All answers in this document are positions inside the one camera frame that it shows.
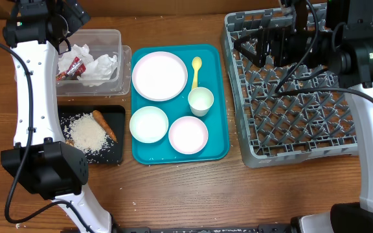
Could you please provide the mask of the small white bowl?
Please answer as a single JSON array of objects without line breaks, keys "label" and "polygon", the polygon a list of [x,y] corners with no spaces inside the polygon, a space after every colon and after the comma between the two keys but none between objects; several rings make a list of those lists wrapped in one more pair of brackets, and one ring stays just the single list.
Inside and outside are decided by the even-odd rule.
[{"label": "small white bowl", "polygon": [[158,142],[166,135],[168,128],[168,117],[158,107],[142,107],[134,112],[130,118],[131,135],[141,143]]}]

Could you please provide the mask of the brown food chunk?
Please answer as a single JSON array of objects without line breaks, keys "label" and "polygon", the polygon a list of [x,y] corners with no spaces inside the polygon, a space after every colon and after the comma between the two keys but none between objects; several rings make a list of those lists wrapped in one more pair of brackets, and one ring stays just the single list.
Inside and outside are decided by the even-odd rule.
[{"label": "brown food chunk", "polygon": [[68,144],[68,145],[70,145],[70,146],[74,145],[74,141],[73,140],[66,140],[65,143]]}]

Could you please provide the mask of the yellow plastic spoon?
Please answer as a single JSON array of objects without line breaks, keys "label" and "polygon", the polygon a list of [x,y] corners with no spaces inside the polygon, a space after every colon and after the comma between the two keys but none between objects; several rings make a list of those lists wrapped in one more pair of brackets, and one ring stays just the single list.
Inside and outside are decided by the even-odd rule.
[{"label": "yellow plastic spoon", "polygon": [[200,57],[196,56],[192,60],[192,68],[194,70],[194,76],[192,80],[192,87],[191,90],[195,89],[198,86],[198,72],[202,66],[202,60]]}]

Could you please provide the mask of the white bowl with rice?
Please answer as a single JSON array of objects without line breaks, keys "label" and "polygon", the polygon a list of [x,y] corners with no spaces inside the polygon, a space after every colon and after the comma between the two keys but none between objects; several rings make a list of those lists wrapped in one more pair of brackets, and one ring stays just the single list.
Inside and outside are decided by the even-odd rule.
[{"label": "white bowl with rice", "polygon": [[177,152],[192,155],[206,146],[209,131],[202,120],[194,116],[183,116],[170,126],[168,138]]}]

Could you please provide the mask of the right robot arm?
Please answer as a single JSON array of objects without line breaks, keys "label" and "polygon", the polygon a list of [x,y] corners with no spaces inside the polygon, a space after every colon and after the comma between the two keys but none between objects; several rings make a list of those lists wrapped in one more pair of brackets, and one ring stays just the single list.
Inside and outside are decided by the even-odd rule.
[{"label": "right robot arm", "polygon": [[277,67],[323,65],[337,75],[336,91],[345,95],[354,120],[361,166],[361,193],[356,203],[333,205],[323,214],[294,217],[288,232],[373,232],[373,2],[329,1],[326,30],[308,30],[316,17],[309,1],[281,1],[292,14],[289,26],[262,27],[234,42],[234,48],[262,67],[272,56]]}]

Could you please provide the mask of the white napkin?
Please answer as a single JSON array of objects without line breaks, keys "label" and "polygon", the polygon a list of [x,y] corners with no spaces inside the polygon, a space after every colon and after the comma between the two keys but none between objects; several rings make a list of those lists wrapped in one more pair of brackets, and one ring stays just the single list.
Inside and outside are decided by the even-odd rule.
[{"label": "white napkin", "polygon": [[79,81],[86,86],[99,86],[109,80],[117,68],[117,55],[113,57],[104,54],[85,65],[85,71],[78,75]]},{"label": "white napkin", "polygon": [[93,56],[89,53],[89,46],[87,44],[85,44],[83,47],[79,47],[78,45],[74,44],[71,47],[70,52],[66,52],[59,58],[58,70],[60,72],[66,71],[76,57],[82,60],[84,65],[94,61]]}]

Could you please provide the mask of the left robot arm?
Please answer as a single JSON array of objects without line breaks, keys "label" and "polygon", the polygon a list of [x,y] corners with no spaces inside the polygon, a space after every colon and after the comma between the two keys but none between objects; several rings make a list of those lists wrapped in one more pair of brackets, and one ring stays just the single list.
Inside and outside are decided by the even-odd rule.
[{"label": "left robot arm", "polygon": [[58,115],[60,45],[89,19],[76,1],[14,3],[3,37],[16,67],[17,127],[1,164],[14,185],[62,208],[80,232],[116,232],[113,216],[89,188],[87,159],[65,142]]}]

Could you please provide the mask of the red snack wrapper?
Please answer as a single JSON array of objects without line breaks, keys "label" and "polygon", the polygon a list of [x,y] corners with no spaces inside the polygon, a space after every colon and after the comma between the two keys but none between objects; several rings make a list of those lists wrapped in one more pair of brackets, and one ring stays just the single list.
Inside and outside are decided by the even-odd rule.
[{"label": "red snack wrapper", "polygon": [[66,71],[61,72],[56,75],[57,81],[72,80],[77,76],[83,74],[86,70],[86,67],[83,61],[79,57],[75,57],[73,62],[70,64],[69,68]]}]

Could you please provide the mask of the white paper cup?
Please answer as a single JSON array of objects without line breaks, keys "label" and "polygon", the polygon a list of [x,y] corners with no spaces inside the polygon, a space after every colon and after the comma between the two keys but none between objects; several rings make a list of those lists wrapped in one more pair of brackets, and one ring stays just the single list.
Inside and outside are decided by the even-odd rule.
[{"label": "white paper cup", "polygon": [[214,95],[205,87],[197,87],[188,94],[188,104],[193,115],[203,117],[212,107]]}]

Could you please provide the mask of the orange sweet potato stick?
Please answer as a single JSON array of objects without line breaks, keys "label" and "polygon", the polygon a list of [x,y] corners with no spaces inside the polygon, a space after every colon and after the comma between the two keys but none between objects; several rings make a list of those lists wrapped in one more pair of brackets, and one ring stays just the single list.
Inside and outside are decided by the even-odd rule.
[{"label": "orange sweet potato stick", "polygon": [[117,143],[117,137],[114,134],[111,127],[109,126],[109,124],[106,122],[105,118],[103,117],[103,114],[98,110],[94,110],[92,114],[94,120],[100,125],[100,127],[106,132],[106,134],[112,139],[112,141]]}]

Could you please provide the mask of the large white plate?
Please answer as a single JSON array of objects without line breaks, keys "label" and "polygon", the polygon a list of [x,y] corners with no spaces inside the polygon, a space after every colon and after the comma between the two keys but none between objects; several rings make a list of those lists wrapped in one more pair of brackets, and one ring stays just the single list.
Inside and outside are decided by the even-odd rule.
[{"label": "large white plate", "polygon": [[165,51],[151,52],[134,66],[132,83],[145,99],[164,102],[175,98],[185,88],[188,71],[182,59]]}]

